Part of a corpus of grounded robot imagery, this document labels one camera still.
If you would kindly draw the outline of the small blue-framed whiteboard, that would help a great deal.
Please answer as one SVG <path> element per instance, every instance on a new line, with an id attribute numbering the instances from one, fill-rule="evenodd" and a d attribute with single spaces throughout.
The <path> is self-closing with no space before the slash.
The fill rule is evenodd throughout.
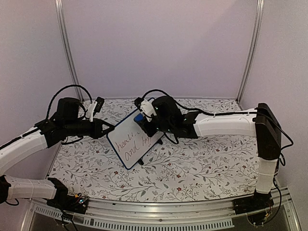
<path id="1" fill-rule="evenodd" d="M 123 166 L 132 169 L 163 137 L 162 132 L 149 137 L 134 121 L 140 111 L 132 99 L 116 99 L 114 110 L 124 109 L 126 115 L 107 134 L 107 139 Z"/>

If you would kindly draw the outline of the blue whiteboard eraser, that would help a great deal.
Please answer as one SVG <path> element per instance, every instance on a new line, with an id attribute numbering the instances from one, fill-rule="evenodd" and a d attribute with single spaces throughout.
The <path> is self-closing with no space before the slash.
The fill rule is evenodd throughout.
<path id="1" fill-rule="evenodd" d="M 143 119 L 144 119 L 144 116 L 141 113 L 139 113 L 134 117 L 134 122 L 138 124 L 138 123 L 141 123 Z"/>

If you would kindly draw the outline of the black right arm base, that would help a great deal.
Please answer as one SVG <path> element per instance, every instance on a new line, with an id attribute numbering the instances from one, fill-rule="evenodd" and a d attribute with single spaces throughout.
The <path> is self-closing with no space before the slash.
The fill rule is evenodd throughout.
<path id="1" fill-rule="evenodd" d="M 253 195 L 232 200 L 233 210 L 236 215 L 248 214 L 248 221 L 254 226 L 264 225 L 274 205 L 271 193 L 262 194 L 254 192 Z"/>

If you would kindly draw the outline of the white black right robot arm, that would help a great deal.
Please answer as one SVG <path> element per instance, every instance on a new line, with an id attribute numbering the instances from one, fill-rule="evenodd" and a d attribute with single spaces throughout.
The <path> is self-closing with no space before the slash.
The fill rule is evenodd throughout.
<path id="1" fill-rule="evenodd" d="M 248 111 L 208 113 L 201 109 L 188 109 L 183 114 L 181 106 L 170 96 L 152 101 L 140 98 L 135 105 L 142 114 L 137 119 L 141 129 L 152 137 L 157 132 L 173 134 L 176 139 L 197 139 L 214 135 L 241 135 L 254 137 L 260 159 L 255 195 L 249 206 L 259 210 L 267 203 L 278 159 L 281 154 L 281 126 L 265 103 Z"/>

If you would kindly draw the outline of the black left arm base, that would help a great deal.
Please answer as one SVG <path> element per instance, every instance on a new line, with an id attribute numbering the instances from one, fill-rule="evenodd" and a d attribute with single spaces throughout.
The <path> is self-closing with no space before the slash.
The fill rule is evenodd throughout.
<path id="1" fill-rule="evenodd" d="M 63 211 L 85 214 L 89 204 L 89 197 L 81 193 L 75 195 L 62 195 L 47 200 L 47 205 Z"/>

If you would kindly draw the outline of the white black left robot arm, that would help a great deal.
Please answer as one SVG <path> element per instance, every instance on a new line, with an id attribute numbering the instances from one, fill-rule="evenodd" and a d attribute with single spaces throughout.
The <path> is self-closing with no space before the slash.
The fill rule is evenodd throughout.
<path id="1" fill-rule="evenodd" d="M 37 122 L 24 134 L 0 147 L 0 201 L 7 203 L 16 199 L 42 198 L 61 209 L 71 205 L 68 188 L 56 178 L 44 178 L 40 170 L 51 166 L 50 157 L 34 158 L 47 154 L 48 149 L 64 144 L 69 137 L 99 139 L 114 130 L 114 126 L 94 116 L 100 112 L 104 99 L 98 97 L 86 108 L 75 98 L 66 97 L 58 101 L 55 113 Z"/>

